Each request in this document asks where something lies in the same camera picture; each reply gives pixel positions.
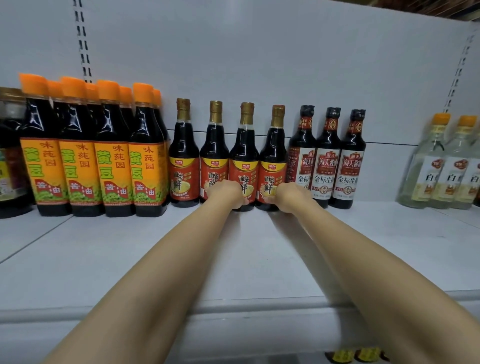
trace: clear plastic bottle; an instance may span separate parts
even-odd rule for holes
[[[429,207],[449,208],[453,203],[455,192],[467,170],[470,147],[468,136],[476,121],[476,116],[462,115],[454,137],[445,144],[444,164],[428,203]]]
[[[413,151],[408,172],[404,177],[397,202],[413,208],[425,208],[442,170],[444,154],[444,132],[450,114],[433,116],[429,134]]]
[[[468,149],[468,167],[455,193],[451,207],[468,210],[480,188],[480,139]]]

